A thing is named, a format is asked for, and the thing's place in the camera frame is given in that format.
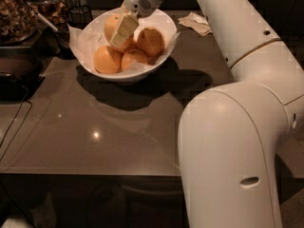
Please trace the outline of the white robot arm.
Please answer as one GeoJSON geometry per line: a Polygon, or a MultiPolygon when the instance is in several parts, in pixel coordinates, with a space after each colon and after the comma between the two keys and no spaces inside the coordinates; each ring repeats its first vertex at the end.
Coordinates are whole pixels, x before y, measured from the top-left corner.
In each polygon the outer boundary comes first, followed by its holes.
{"type": "Polygon", "coordinates": [[[190,228],[282,228],[276,148],[304,120],[304,71],[248,0],[197,0],[234,81],[180,118],[190,228]]]}

